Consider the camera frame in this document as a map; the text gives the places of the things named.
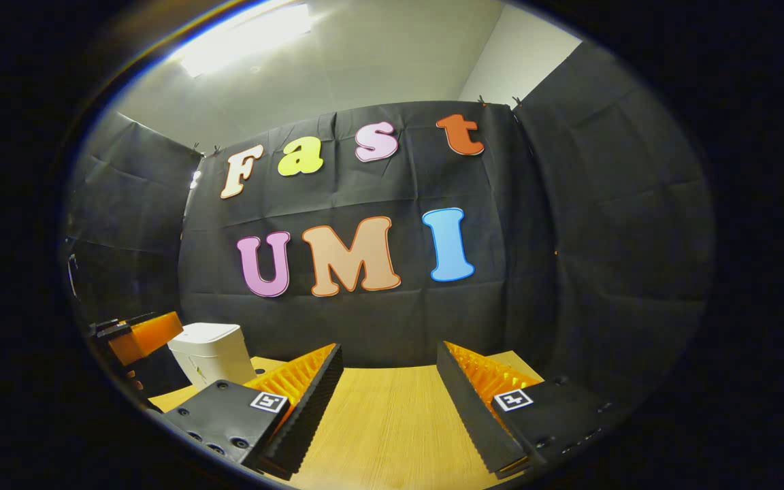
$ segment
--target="orange object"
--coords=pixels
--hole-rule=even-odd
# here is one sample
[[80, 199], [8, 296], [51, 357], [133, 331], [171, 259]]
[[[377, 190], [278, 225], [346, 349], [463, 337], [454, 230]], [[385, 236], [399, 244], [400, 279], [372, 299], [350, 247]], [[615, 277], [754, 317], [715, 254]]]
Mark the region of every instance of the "orange object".
[[522, 388], [532, 387], [542, 379], [535, 379], [531, 376], [525, 375], [511, 368], [510, 366], [503, 365], [488, 357], [481, 356], [474, 353], [472, 350], [467, 350], [464, 347], [451, 344], [444, 341], [444, 344], [449, 349], [455, 362], [458, 363], [461, 370], [468, 377], [470, 384], [473, 385], [476, 394], [480, 397], [492, 416], [498, 421], [501, 426], [506, 425], [498, 418], [495, 409], [492, 409], [492, 398], [501, 393], [508, 391], [521, 390]]
[[131, 332], [109, 341], [111, 350], [124, 366], [149, 356], [183, 332], [176, 311], [151, 318], [131, 327]]
[[469, 130], [476, 129], [476, 122], [464, 120], [461, 114], [453, 114], [438, 121], [438, 127], [444, 128], [447, 142], [452, 151], [461, 155], [479, 155], [483, 152], [483, 143], [471, 142]]
[[295, 409], [305, 391], [308, 390], [310, 382], [314, 380], [317, 372], [329, 356], [335, 344], [329, 344], [325, 347], [320, 347], [314, 350], [313, 353], [305, 354], [301, 357], [296, 357], [281, 365], [279, 368], [270, 370], [258, 378], [253, 378], [248, 381], [244, 387], [253, 388], [253, 390], [265, 391], [266, 393], [273, 393], [289, 398], [289, 410], [283, 415], [280, 424], [274, 429], [280, 429], [280, 426], [286, 422], [292, 410]]

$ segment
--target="blue letter i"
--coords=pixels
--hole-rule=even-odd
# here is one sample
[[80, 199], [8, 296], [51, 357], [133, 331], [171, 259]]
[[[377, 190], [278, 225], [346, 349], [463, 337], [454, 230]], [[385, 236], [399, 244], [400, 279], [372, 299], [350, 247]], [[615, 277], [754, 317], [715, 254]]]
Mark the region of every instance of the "blue letter i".
[[464, 260], [459, 227], [463, 217], [464, 211], [459, 208], [435, 209], [423, 214], [423, 223], [429, 225], [435, 239], [438, 266], [431, 271], [435, 281], [458, 281], [474, 273], [474, 266]]

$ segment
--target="white wall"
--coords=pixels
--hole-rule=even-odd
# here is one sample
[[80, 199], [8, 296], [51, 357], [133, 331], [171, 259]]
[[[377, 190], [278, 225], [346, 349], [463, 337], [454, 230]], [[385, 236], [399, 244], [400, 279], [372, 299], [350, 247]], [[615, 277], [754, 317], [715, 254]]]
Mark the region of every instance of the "white wall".
[[459, 100], [516, 105], [570, 55], [580, 40], [525, 10], [501, 11]]

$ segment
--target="ceiling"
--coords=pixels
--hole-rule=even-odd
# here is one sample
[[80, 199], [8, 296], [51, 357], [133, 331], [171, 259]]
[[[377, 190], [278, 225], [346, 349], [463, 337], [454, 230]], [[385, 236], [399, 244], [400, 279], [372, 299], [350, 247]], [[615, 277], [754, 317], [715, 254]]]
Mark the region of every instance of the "ceiling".
[[268, 129], [377, 103], [458, 100], [504, 4], [307, 0], [311, 31], [193, 78], [146, 72], [113, 109], [208, 153]]

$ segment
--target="purple letter u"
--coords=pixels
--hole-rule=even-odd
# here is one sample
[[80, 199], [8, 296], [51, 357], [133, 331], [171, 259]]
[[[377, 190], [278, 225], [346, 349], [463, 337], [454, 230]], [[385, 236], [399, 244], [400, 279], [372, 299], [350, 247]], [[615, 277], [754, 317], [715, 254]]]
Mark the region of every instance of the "purple letter u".
[[286, 244], [289, 242], [289, 233], [278, 231], [271, 233], [265, 239], [271, 250], [274, 251], [274, 281], [265, 281], [259, 275], [259, 258], [256, 250], [259, 249], [261, 240], [257, 236], [248, 236], [240, 239], [240, 263], [244, 269], [244, 281], [250, 291], [261, 297], [279, 297], [289, 287], [289, 264], [286, 262]]

